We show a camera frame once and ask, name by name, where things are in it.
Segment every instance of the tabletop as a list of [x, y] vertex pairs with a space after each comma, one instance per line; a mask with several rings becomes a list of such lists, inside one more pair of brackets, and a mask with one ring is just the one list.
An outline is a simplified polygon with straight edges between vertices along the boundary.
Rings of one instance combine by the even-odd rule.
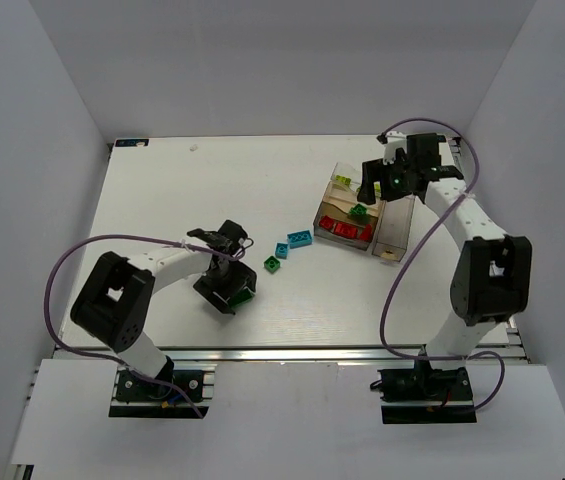
[[[444, 163], [452, 163], [441, 144]], [[360, 168], [379, 158], [373, 136], [152, 138], [146, 146], [114, 147], [91, 235], [126, 233], [171, 240], [226, 219], [244, 227], [255, 244], [244, 260], [258, 274], [257, 295], [237, 315], [222, 315], [192, 288], [191, 276], [156, 294], [145, 332], [161, 347], [309, 347], [379, 345], [385, 297], [401, 264], [390, 264], [332, 242], [293, 249], [270, 274], [263, 261], [277, 242], [312, 222], [337, 162]], [[436, 216], [419, 200], [409, 249]], [[70, 305], [97, 258], [154, 249], [130, 241], [86, 247]], [[387, 339], [398, 345], [430, 340], [446, 320], [449, 285], [459, 252], [444, 229], [436, 232], [404, 277], [389, 311]], [[65, 315], [64, 341], [101, 343]], [[483, 344], [506, 344], [505, 326]]]

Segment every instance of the wall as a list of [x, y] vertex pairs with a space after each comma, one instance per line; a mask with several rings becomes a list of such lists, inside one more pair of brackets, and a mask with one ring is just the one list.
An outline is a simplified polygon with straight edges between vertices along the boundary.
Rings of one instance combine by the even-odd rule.
[[[34, 368], [52, 348], [42, 321], [46, 275], [86, 234], [106, 158], [29, 3], [0, 0], [0, 478]], [[56, 319], [70, 279], [69, 269]]]
[[535, 0], [31, 0], [105, 138], [468, 126]]
[[565, 409], [565, 2], [538, 0], [469, 129], [482, 156], [479, 195], [534, 248], [518, 318]]

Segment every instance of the red block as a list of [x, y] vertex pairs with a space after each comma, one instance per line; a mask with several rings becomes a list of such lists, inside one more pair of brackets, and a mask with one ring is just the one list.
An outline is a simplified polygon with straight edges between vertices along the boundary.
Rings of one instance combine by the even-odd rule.
[[331, 217], [327, 217], [326, 215], [323, 216], [320, 219], [320, 223], [318, 223], [318, 225], [320, 225], [323, 229], [329, 231], [331, 231], [331, 229], [333, 228], [333, 224], [335, 224], [335, 220], [333, 220]]
[[344, 238], [357, 238], [358, 236], [358, 229], [353, 225], [349, 225], [348, 223], [338, 222], [335, 224], [335, 231], [333, 232], [336, 235]]
[[371, 227], [371, 224], [369, 224], [366, 227], [364, 227], [364, 230], [362, 230], [362, 233], [360, 234], [360, 240], [362, 240], [363, 242], [370, 242], [372, 238], [373, 238], [373, 227]]

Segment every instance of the light blue block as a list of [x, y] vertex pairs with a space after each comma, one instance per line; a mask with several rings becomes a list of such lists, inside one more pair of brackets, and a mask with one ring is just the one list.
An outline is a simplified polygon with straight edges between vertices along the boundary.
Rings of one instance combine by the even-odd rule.
[[313, 243], [311, 232], [303, 230], [301, 232], [289, 233], [287, 236], [290, 248], [304, 247]]
[[289, 246], [286, 243], [278, 243], [275, 247], [275, 256], [286, 258], [289, 255]]

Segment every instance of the cable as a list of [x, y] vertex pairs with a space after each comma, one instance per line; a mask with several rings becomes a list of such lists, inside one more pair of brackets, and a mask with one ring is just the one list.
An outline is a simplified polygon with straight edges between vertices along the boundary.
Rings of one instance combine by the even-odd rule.
[[384, 130], [382, 133], [380, 133], [380, 135], [378, 135], [378, 139], [380, 139], [382, 137], [386, 138], [387, 133], [390, 132], [391, 130], [396, 129], [400, 125], [404, 125], [405, 123], [411, 123], [411, 122], [434, 123], [434, 124], [437, 124], [437, 125], [441, 125], [445, 128], [448, 128], [449, 130], [454, 132], [458, 137], [460, 137], [460, 139], [462, 139], [464, 141], [464, 143], [466, 143], [467, 147], [469, 148], [469, 151], [471, 152], [471, 155], [473, 156], [473, 163], [475, 165], [475, 171], [473, 173], [473, 178], [471, 179], [471, 182], [469, 182], [469, 184], [466, 187], [466, 190], [460, 194], [460, 196], [457, 198], [457, 200], [455, 200], [455, 202], [453, 202], [451, 204], [451, 206], [442, 215], [440, 215], [440, 218], [437, 220], [437, 222], [435, 222], [433, 224], [433, 226], [429, 229], [429, 231], [426, 232], [424, 237], [422, 237], [422, 240], [420, 240], [418, 242], [416, 247], [413, 249], [413, 253], [411, 253], [411, 255], [406, 259], [406, 261], [404, 262], [404, 266], [398, 272], [398, 274], [395, 278], [395, 281], [393, 282], [393, 285], [391, 285], [391, 288], [389, 289], [389, 294], [386, 297], [386, 301], [384, 302], [384, 307], [382, 309], [382, 316], [380, 317], [380, 341], [382, 342], [382, 345], [384, 346], [384, 348], [386, 348], [386, 350], [389, 353], [395, 355], [396, 357], [404, 358], [404, 359], [407, 359], [407, 360], [445, 361], [445, 360], [473, 360], [473, 359], [480, 358], [480, 357], [483, 357], [483, 356], [495, 357], [498, 360], [498, 362], [500, 363], [500, 378], [498, 379], [498, 382], [497, 382], [495, 388], [493, 389], [493, 391], [491, 392], [491, 394], [483, 402], [481, 402], [480, 404], [478, 404], [475, 407], [468, 408], [466, 410], [462, 410], [462, 413], [471, 413], [471, 412], [475, 412], [476, 410], [479, 410], [480, 408], [483, 408], [484, 406], [489, 404], [491, 402], [491, 400], [493, 400], [493, 398], [500, 391], [500, 387], [502, 387], [502, 383], [504, 382], [505, 367], [504, 367], [504, 360], [502, 359], [502, 357], [497, 352], [494, 352], [492, 350], [485, 350], [485, 351], [476, 353], [474, 355], [469, 355], [469, 356], [466, 356], [466, 357], [461, 356], [461, 355], [431, 356], [430, 357], [428, 355], [410, 355], [408, 353], [400, 352], [399, 350], [396, 349], [396, 348], [399, 348], [398, 345], [389, 345], [389, 343], [386, 341], [386, 336], [385, 336], [385, 331], [384, 331], [385, 326], [386, 326], [386, 317], [387, 317], [387, 314], [389, 313], [389, 307], [391, 306], [391, 302], [393, 301], [393, 297], [395, 296], [395, 292], [397, 291], [398, 286], [400, 285], [400, 282], [402, 281], [407, 270], [409, 269], [409, 267], [413, 263], [413, 260], [415, 260], [415, 257], [417, 257], [418, 253], [420, 253], [420, 250], [422, 250], [422, 247], [424, 247], [426, 242], [433, 236], [433, 234], [436, 232], [436, 230], [438, 228], [440, 228], [440, 226], [445, 222], [445, 220], [447, 218], [449, 218], [451, 213], [453, 213], [453, 211], [456, 210], [460, 206], [460, 204], [464, 201], [464, 199], [469, 196], [469, 194], [471, 193], [471, 191], [475, 187], [475, 184], [478, 181], [478, 177], [480, 176], [480, 161], [478, 159], [478, 154], [475, 151], [475, 148], [473, 148], [473, 145], [471, 144], [471, 142], [469, 142], [464, 137], [464, 135], [462, 135], [458, 130], [453, 128], [451, 125], [448, 125], [447, 123], [441, 122], [439, 120], [434, 120], [432, 118], [426, 118], [426, 117], [407, 118], [406, 120], [401, 120], [401, 121], [391, 125], [386, 130]]
[[[55, 265], [53, 265], [53, 268], [51, 269], [51, 273], [49, 273], [49, 278], [46, 281], [46, 287], [44, 289], [44, 324], [46, 325], [46, 329], [49, 332], [49, 335], [51, 336], [53, 341], [61, 349], [66, 350], [67, 352], [73, 353], [75, 355], [80, 355], [82, 357], [101, 358], [101, 359], [104, 359], [104, 360], [111, 360], [111, 361], [117, 363], [118, 365], [121, 365], [123, 367], [128, 368], [131, 371], [131, 373], [135, 377], [139, 378], [140, 380], [175, 390], [180, 395], [182, 395], [182, 398], [191, 406], [191, 408], [193, 409], [193, 411], [195, 412], [195, 414], [198, 417], [204, 418], [204, 416], [202, 415], [202, 412], [200, 412], [198, 407], [195, 405], [195, 403], [193, 403], [193, 401], [189, 398], [189, 396], [186, 393], [184, 393], [184, 390], [182, 390], [180, 387], [178, 387], [174, 383], [165, 382], [165, 381], [158, 380], [156, 378], [151, 378], [147, 375], [144, 375], [143, 373], [140, 373], [137, 370], [135, 370], [132, 366], [128, 365], [123, 360], [119, 359], [118, 357], [114, 357], [113, 355], [107, 355], [105, 353], [87, 352], [85, 350], [81, 350], [79, 348], [72, 347], [72, 346], [64, 343], [64, 341], [58, 336], [58, 334], [53, 329], [53, 325], [51, 323], [51, 290], [53, 288], [53, 282], [55, 281], [55, 277], [57, 276], [58, 271], [60, 270], [60, 267], [66, 261], [66, 259], [69, 258], [75, 251], [77, 251], [80, 248], [88, 245], [89, 243], [98, 242], [98, 241], [101, 241], [101, 240], [135, 240], [135, 241], [138, 241], [138, 242], [156, 243], [158, 245], [167, 245], [167, 246], [175, 247], [175, 248], [184, 248], [184, 244], [182, 242], [174, 242], [172, 240], [161, 240], [159, 238], [142, 237], [142, 236], [136, 236], [136, 235], [124, 235], [124, 234], [117, 234], [117, 233], [108, 234], [108, 235], [98, 235], [96, 237], [87, 238], [86, 240], [82, 240], [81, 242], [76, 243], [71, 248], [69, 248], [66, 252], [64, 252], [60, 256], [58, 261], [55, 262]], [[231, 255], [227, 255], [227, 254], [224, 254], [224, 253], [216, 252], [215, 250], [212, 250], [210, 248], [199, 247], [197, 245], [187, 244], [187, 247], [188, 247], [189, 250], [192, 250], [192, 251], [195, 251], [195, 252], [210, 253], [212, 255], [216, 255], [218, 257], [225, 258], [225, 259], [230, 260], [230, 261], [240, 260], [241, 258], [244, 257], [244, 254], [245, 254], [244, 250], [242, 252], [237, 252], [235, 256], [231, 256]]]

